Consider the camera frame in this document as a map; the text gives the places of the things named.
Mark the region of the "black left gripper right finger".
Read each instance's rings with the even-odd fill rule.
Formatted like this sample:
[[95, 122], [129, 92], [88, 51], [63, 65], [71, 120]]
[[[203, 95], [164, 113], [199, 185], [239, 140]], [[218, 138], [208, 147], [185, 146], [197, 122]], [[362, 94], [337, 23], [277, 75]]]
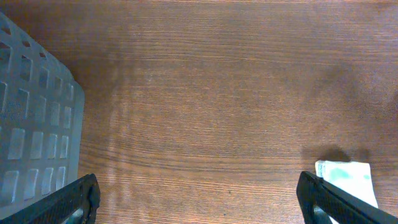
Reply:
[[315, 174], [300, 174], [296, 194], [305, 224], [395, 224], [397, 217], [339, 189]]

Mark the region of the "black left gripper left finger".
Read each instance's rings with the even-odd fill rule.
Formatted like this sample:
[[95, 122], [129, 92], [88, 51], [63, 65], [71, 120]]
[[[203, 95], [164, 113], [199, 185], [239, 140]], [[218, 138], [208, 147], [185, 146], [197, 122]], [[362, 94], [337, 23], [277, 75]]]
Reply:
[[94, 223], [100, 207], [100, 187], [87, 174], [32, 205], [6, 217], [1, 223]]

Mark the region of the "small teal tissue pack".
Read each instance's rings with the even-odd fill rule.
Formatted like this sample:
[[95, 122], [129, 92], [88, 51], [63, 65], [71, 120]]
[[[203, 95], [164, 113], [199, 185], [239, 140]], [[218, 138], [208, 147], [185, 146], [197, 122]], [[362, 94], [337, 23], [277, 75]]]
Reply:
[[315, 172], [318, 177], [378, 208], [368, 163], [316, 161]]

